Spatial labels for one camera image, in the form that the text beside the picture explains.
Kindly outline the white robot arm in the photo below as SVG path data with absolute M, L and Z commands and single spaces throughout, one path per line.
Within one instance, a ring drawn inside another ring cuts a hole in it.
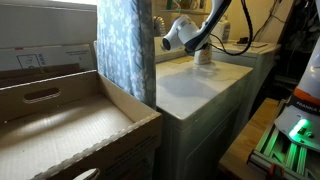
M 188 15 L 179 16 L 162 38 L 164 48 L 168 51 L 181 46 L 188 51 L 204 49 L 230 3 L 231 0 L 212 0 L 211 12 L 201 28 Z M 293 143 L 320 151 L 320 37 L 299 84 L 274 124 Z

